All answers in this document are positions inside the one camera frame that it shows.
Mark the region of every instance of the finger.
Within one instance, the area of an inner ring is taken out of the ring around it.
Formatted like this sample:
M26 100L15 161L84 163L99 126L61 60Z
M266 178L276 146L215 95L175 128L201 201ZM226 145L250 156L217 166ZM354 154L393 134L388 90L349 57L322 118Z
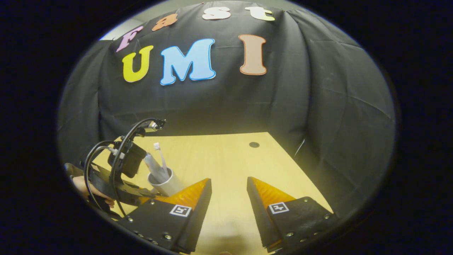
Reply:
M114 201L112 201L112 200L108 200L108 199L105 199L105 202L106 202L106 204L108 204L108 205L110 205L110 206L112 206L112 205L114 205L114 204L115 204L115 202L114 202Z

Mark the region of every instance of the pink letter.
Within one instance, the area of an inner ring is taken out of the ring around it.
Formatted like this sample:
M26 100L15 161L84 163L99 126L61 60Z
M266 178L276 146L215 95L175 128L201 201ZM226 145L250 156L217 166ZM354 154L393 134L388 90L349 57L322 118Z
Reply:
M123 35L123 40L121 41L121 44L118 47L118 49L116 50L116 52L126 48L129 45L129 41L131 41L135 37L137 32L139 32L142 29L143 29L143 26L139 26L138 28L136 28L136 29L128 32L127 34Z

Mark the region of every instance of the toothbrush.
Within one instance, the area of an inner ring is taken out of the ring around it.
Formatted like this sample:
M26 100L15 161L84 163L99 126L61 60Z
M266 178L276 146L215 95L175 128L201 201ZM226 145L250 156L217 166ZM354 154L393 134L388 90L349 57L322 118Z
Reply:
M160 150L160 145L158 142L155 142L154 143L154 150L158 150L160 152L160 156L162 158L162 168L164 169L164 176L167 178L167 180L170 178L169 174L168 174L168 171L167 171L167 164L165 164L165 159L164 159L164 156L162 155L162 151Z
M149 171L151 172L151 174L154 176L154 178L156 178L157 181L161 181L160 179L160 172L158 172L158 170L161 168L159 163L157 163L157 161L154 159L154 157L147 153L145 158L145 164L148 166L149 168Z

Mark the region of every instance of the orange letter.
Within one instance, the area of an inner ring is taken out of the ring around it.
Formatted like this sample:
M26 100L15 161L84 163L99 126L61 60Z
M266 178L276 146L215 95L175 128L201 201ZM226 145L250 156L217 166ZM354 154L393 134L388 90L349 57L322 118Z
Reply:
M241 34L239 40L244 43L244 65L240 70L243 74L263 75L266 67L263 66L262 46L266 40L260 36L252 34Z
M178 14L170 14L167 17L161 18L158 22L156 22L156 25L153 27L153 31L159 30L163 27L169 26L177 21L176 16Z

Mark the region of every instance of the yellow letter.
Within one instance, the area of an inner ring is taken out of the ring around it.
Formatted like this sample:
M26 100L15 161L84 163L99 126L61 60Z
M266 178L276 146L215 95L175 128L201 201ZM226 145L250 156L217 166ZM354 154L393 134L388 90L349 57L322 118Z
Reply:
M263 7L246 7L246 10L250 11L250 15L255 19L274 21L274 17L266 16L266 13L272 14L272 11L265 10Z
M135 57L135 52L131 53L123 58L123 76L124 80L127 82L136 82L141 80L146 73L148 72L149 68L149 52L154 48L154 46L146 46L139 51L142 55L141 67L138 72L132 70L132 61Z

